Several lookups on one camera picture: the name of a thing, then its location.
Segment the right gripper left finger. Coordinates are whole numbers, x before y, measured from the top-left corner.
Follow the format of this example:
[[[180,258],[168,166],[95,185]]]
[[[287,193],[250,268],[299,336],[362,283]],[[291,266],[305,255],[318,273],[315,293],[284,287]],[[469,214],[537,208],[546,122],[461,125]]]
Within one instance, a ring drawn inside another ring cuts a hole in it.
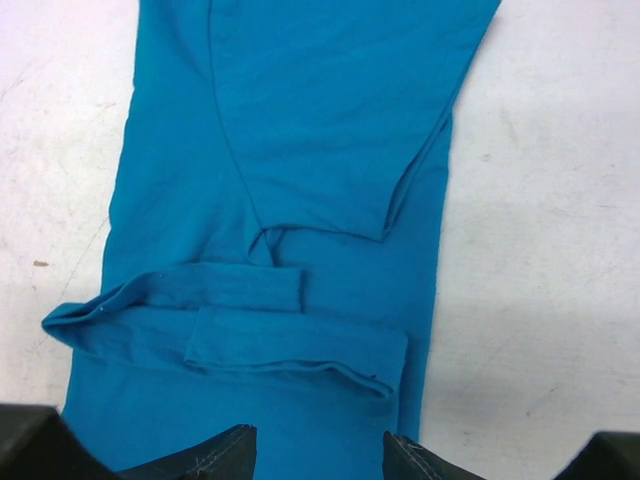
[[[251,479],[256,443],[256,428],[236,425],[186,450],[115,472],[89,454],[55,408],[1,406],[5,480]]]

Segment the blue t shirt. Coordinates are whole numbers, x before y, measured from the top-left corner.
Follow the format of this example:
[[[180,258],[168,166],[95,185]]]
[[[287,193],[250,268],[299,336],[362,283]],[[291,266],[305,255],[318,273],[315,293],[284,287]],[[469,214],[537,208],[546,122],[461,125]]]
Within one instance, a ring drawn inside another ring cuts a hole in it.
[[[237,424],[259,479],[417,437],[453,107],[495,1],[143,1],[63,415],[124,470]]]

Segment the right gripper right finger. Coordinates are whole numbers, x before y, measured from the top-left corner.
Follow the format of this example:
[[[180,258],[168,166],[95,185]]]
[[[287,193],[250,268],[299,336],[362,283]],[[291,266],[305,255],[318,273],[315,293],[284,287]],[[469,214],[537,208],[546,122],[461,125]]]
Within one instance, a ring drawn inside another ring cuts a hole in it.
[[[382,463],[385,480],[483,480],[444,460],[406,436],[386,432]],[[638,480],[639,435],[599,431],[555,480]]]

